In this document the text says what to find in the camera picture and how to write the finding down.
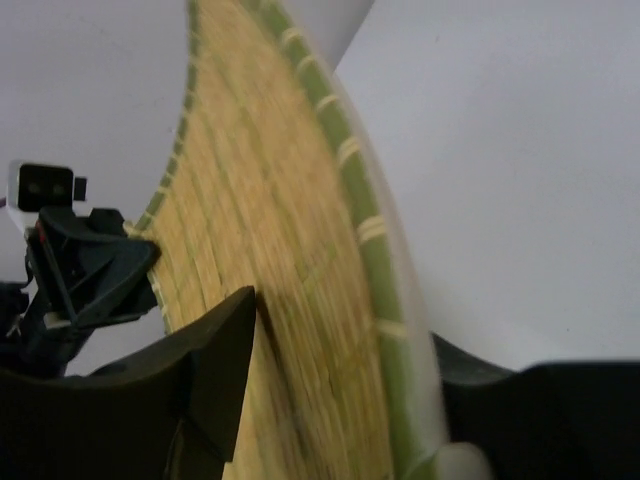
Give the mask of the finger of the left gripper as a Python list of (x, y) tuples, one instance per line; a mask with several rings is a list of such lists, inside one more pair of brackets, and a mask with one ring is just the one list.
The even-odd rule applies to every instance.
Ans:
[(76, 328), (102, 328), (139, 319), (157, 306), (147, 274), (159, 258), (151, 241), (93, 235), (79, 242), (81, 274), (66, 287)]

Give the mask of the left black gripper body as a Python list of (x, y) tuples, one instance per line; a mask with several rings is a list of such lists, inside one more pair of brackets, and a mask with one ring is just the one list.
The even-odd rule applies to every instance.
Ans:
[(76, 251), (93, 235), (125, 237), (124, 218), (113, 208), (78, 215), (71, 208), (45, 207), (25, 236), (25, 269), (36, 285), (1, 285), (1, 366), (23, 375), (61, 375), (90, 336), (101, 328), (71, 324), (66, 287), (81, 274)]

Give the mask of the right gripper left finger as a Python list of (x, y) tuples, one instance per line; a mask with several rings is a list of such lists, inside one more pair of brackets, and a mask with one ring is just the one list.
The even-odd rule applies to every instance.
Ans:
[(218, 479), (232, 462), (256, 324), (243, 287), (87, 376), (1, 373), (5, 479)]

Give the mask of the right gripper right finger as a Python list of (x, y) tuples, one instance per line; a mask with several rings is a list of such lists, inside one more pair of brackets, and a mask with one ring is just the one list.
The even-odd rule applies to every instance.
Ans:
[(637, 361), (509, 370), (433, 340), (451, 438), (485, 454), (496, 478), (638, 478)]

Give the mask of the square bamboo tray plate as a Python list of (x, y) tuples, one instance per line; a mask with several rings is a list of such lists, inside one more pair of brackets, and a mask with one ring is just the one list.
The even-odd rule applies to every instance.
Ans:
[(169, 331), (259, 302), (228, 479), (489, 479), (450, 438), (390, 189), (345, 90), (278, 1), (191, 1), (184, 103), (132, 235)]

